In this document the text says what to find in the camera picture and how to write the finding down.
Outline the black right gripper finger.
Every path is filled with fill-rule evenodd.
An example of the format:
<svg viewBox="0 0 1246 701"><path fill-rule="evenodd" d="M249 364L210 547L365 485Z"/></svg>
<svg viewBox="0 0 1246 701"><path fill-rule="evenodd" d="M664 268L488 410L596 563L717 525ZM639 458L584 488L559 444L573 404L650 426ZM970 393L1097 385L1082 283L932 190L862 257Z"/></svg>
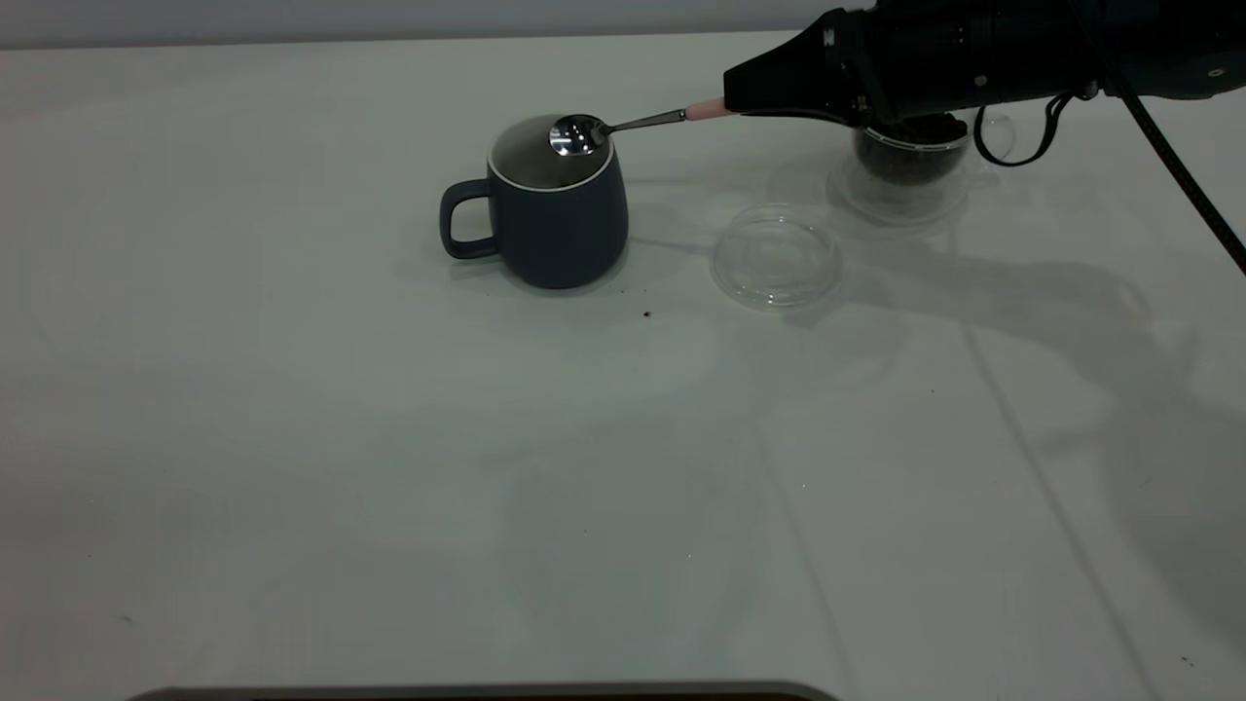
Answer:
<svg viewBox="0 0 1246 701"><path fill-rule="evenodd" d="M812 120L819 123L845 126L845 128L863 128L868 125L867 97L834 97L832 100L753 100L748 106L753 117L791 117L792 120Z"/></svg>
<svg viewBox="0 0 1246 701"><path fill-rule="evenodd" d="M721 102L730 112L855 112L858 81L846 67L839 40L854 12L832 10L770 52L721 75Z"/></svg>

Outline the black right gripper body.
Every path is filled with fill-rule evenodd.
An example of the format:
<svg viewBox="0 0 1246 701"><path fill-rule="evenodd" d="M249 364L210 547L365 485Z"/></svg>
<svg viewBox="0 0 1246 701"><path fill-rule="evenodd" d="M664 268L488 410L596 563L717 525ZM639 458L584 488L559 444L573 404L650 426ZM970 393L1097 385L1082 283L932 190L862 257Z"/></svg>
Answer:
<svg viewBox="0 0 1246 701"><path fill-rule="evenodd" d="M1073 1L878 1L839 21L840 123L1091 97L1108 80Z"/></svg>

